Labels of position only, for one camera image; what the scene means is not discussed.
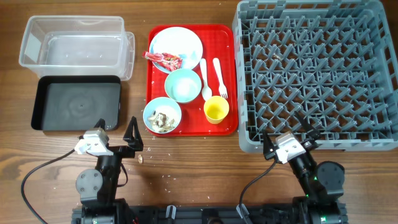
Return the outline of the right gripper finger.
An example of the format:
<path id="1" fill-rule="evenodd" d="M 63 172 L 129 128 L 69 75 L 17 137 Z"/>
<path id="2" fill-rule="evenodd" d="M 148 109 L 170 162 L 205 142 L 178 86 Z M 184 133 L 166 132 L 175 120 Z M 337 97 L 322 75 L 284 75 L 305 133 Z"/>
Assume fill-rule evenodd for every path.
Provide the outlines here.
<path id="1" fill-rule="evenodd" d="M 311 126 L 305 119 L 302 117 L 298 111 L 294 112 L 295 117 L 298 119 L 299 123 L 304 128 L 305 132 L 310 136 L 312 140 L 320 139 L 320 132 L 319 130 L 315 129 Z"/>
<path id="2" fill-rule="evenodd" d="M 263 156 L 268 161 L 270 159 L 277 160 L 277 155 L 275 151 L 277 147 L 274 145 L 272 140 L 270 139 L 268 132 L 264 129 L 262 131 L 264 142 L 263 142 Z"/>

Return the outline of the food scraps and rice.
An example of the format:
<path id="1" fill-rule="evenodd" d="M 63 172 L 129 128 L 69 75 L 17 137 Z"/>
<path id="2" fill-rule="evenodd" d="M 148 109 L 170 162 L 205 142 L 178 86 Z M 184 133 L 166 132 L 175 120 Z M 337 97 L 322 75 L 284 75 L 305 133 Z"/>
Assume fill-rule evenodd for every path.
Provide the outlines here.
<path id="1" fill-rule="evenodd" d="M 153 131 L 157 133 L 169 132 L 177 126 L 176 120 L 161 112 L 154 111 L 147 120 L 150 122 Z"/>

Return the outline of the light blue bowl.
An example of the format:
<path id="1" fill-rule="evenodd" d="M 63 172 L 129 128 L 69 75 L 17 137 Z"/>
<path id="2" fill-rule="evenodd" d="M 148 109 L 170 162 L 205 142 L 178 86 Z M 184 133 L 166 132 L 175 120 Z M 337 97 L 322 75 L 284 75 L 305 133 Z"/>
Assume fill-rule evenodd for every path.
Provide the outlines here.
<path id="1" fill-rule="evenodd" d="M 177 126 L 173 130 L 166 132 L 166 133 L 154 132 L 150 122 L 148 122 L 148 120 L 147 120 L 148 117 L 151 116 L 154 111 L 164 113 L 167 116 L 173 118 L 174 120 L 176 120 L 177 126 L 180 124 L 180 122 L 182 120 L 182 110 L 181 110 L 179 104 L 176 101 L 174 101 L 173 99 L 167 98 L 167 97 L 158 97 L 158 98 L 151 100 L 150 102 L 148 102 L 148 104 L 144 108 L 143 120 L 144 120 L 144 124 L 146 125 L 147 129 L 156 134 L 171 133 L 172 131 L 174 131 L 177 128 Z"/>

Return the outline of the yellow plastic cup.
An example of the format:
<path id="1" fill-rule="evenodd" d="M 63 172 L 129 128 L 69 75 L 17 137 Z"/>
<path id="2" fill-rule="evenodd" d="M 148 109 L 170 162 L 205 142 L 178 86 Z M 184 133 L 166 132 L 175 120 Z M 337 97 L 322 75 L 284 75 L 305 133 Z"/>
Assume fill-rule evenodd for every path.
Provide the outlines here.
<path id="1" fill-rule="evenodd" d="M 229 103 L 222 96 L 212 96 L 205 102 L 204 112 L 211 124 L 219 124 L 229 113 Z"/>

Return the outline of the green bowl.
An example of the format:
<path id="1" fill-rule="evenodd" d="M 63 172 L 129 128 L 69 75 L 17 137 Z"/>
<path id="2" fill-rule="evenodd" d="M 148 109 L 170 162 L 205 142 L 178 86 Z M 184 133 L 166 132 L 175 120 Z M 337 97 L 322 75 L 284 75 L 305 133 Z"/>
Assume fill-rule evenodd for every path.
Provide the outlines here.
<path id="1" fill-rule="evenodd" d="M 190 103 L 201 92 L 201 78 L 193 70 L 181 68 L 167 75 L 164 83 L 166 95 L 177 103 Z"/>

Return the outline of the red snack wrapper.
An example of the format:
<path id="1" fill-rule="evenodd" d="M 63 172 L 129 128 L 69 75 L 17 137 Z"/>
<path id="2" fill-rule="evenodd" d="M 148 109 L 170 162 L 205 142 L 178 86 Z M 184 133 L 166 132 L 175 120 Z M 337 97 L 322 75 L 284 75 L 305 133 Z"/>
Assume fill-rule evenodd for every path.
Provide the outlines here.
<path id="1" fill-rule="evenodd" d="M 181 57 L 169 53 L 150 53 L 145 51 L 142 56 L 170 72 L 180 69 L 183 63 Z"/>

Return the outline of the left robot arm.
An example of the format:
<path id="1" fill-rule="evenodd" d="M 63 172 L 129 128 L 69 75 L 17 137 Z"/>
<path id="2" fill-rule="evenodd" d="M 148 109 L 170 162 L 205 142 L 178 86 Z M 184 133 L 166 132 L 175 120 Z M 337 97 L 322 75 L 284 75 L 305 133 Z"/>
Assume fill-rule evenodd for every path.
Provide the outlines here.
<path id="1" fill-rule="evenodd" d="M 80 194 L 81 209 L 72 213 L 72 224 L 94 223 L 138 223 L 137 215 L 126 200 L 116 198 L 116 191 L 122 187 L 119 175 L 125 172 L 124 158 L 134 158 L 144 148 L 137 126 L 132 117 L 123 140 L 124 146 L 110 146 L 105 130 L 105 120 L 99 119 L 94 128 L 79 137 L 75 146 L 78 154 L 90 154 L 97 158 L 95 168 L 84 170 L 76 178 L 76 190 Z"/>

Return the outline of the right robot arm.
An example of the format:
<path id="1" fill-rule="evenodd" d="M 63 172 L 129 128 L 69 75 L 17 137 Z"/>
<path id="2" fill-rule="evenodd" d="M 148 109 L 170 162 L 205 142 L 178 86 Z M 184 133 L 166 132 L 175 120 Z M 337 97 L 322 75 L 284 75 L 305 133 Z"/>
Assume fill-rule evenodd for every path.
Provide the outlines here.
<path id="1" fill-rule="evenodd" d="M 295 118 L 308 135 L 302 141 L 286 132 L 272 141 L 263 131 L 263 155 L 279 164 L 289 164 L 304 197 L 295 197 L 291 204 L 265 205 L 262 215 L 267 223 L 348 223 L 346 205 L 338 199 L 343 196 L 344 167 L 332 161 L 316 163 L 310 151 L 316 149 L 320 132 L 295 112 Z"/>

